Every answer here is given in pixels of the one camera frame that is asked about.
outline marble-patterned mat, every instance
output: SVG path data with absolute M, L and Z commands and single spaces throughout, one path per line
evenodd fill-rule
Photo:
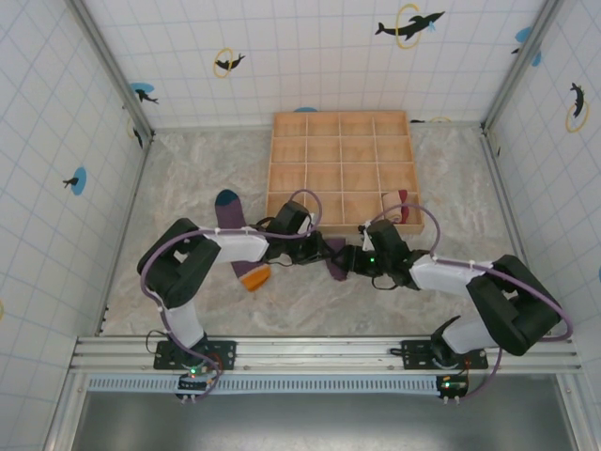
M 469 128 L 411 131 L 423 202 L 438 217 L 447 257 L 493 259 L 511 253 L 480 142 Z M 140 291 L 141 255 L 177 218 L 216 226 L 214 200 L 229 188 L 239 194 L 249 222 L 263 218 L 270 132 L 159 134 L 148 156 L 109 297 L 104 334 L 146 334 L 161 328 L 155 304 Z M 429 248 L 426 221 L 411 248 Z M 384 285 L 386 280 L 378 280 Z M 398 288 L 377 291 L 366 277 L 335 282 L 325 263 L 272 266 L 271 279 L 246 291 L 229 265 L 211 269 L 194 298 L 209 334 L 361 335 L 430 334 L 454 315 L 473 313 L 467 299 Z

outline metal corner post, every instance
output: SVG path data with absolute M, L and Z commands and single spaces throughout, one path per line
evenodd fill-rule
M 130 112 L 135 129 L 140 134 L 145 135 L 146 139 L 150 141 L 152 138 L 152 128 L 150 127 L 150 123 L 148 122 L 140 103 L 133 95 L 130 85 L 117 64 L 115 57 L 111 53 L 109 46 L 102 37 L 102 33 L 94 23 L 94 20 L 85 5 L 85 0 L 65 0 L 65 3 L 75 18 L 75 21 L 80 26 L 89 44 L 92 46 L 92 49 L 94 49 L 96 57 L 99 59 L 104 70 L 106 70 L 119 97 L 123 100 L 125 107 Z
M 541 12 L 536 18 L 536 22 L 534 22 L 534 26 L 532 27 L 528 39 L 526 39 L 526 42 L 517 54 L 516 63 L 505 77 L 501 89 L 497 93 L 497 96 L 486 115 L 484 122 L 485 132 L 489 131 L 501 117 L 505 106 L 507 106 L 509 99 L 514 92 L 516 92 L 519 82 L 536 56 L 536 53 L 540 50 L 543 38 L 553 24 L 553 21 L 557 17 L 557 14 L 564 3 L 565 0 L 547 0 L 543 5 Z

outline wooden crate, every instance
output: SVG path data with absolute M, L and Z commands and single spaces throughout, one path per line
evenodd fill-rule
M 274 216 L 294 191 L 319 196 L 325 235 L 357 233 L 357 226 L 382 212 L 382 196 L 407 190 L 421 204 L 407 115 L 402 111 L 279 113 L 271 138 L 267 216 Z M 310 211 L 308 194 L 296 201 Z M 409 210 L 399 233 L 420 234 L 424 214 Z

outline yellow ring sticker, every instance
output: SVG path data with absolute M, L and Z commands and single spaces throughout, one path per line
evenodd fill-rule
M 396 23 L 394 24 L 394 36 L 396 37 L 396 45 L 398 45 L 399 49 L 403 49 L 403 50 L 408 50 L 408 49 L 412 49 L 413 47 L 415 47 L 420 42 L 420 38 L 422 37 L 422 32 L 420 31 L 417 34 L 417 39 L 415 39 L 415 42 L 413 42 L 409 46 L 403 45 L 403 43 L 398 39 L 398 20 L 401 18 L 401 14 L 403 14 L 403 11 L 407 8 L 413 8 L 413 9 L 415 9 L 415 12 L 420 12 L 420 9 L 417 8 L 415 5 L 413 5 L 412 3 L 407 3 L 402 8 L 400 8 L 398 10 L 398 14 L 396 14 Z
M 217 60 L 219 59 L 219 57 L 224 54 L 225 52 L 229 53 L 229 65 L 227 67 L 227 72 L 223 75 L 220 75 L 219 73 L 217 73 Z M 219 53 L 217 54 L 217 56 L 215 56 L 215 61 L 213 62 L 213 73 L 215 74 L 215 76 L 217 78 L 225 78 L 227 75 L 229 75 L 229 72 L 232 71 L 232 64 L 234 64 L 234 51 L 232 49 L 230 49 L 229 47 L 225 47 L 224 49 L 221 49 L 219 51 Z
M 584 127 L 584 124 L 586 124 L 586 121 L 589 120 L 589 113 L 591 113 L 591 108 L 589 107 L 589 103 L 587 101 L 584 101 L 584 106 L 586 107 L 586 113 L 584 114 L 584 119 L 582 120 L 582 123 L 580 125 L 578 125 L 575 129 L 570 127 L 570 122 L 572 120 L 572 113 L 576 109 L 576 106 L 572 105 L 570 107 L 570 109 L 567 110 L 567 116 L 565 117 L 565 129 L 568 130 L 570 133 L 579 132 L 580 129 L 582 127 Z
M 125 126 L 125 131 L 128 133 L 130 139 L 133 139 L 135 135 L 133 134 L 133 126 L 131 125 L 131 117 L 128 118 L 128 123 Z

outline white tiled wall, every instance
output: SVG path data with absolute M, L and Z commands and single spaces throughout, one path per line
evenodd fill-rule
M 63 0 L 0 1 L 1 450 L 41 448 L 98 320 L 143 156 L 127 122 Z
M 500 165 L 534 273 L 575 321 L 601 408 L 601 2 L 569 0 L 496 130 Z M 572 83 L 586 104 L 577 121 Z
M 411 118 L 483 120 L 543 0 L 90 0 L 155 128 L 270 124 L 273 113 L 403 109 Z M 416 12 L 407 4 L 415 5 Z M 403 50 L 395 28 L 444 11 Z M 413 43 L 416 37 L 408 41 Z M 216 56 L 244 59 L 224 78 Z M 229 59 L 229 54 L 220 58 Z

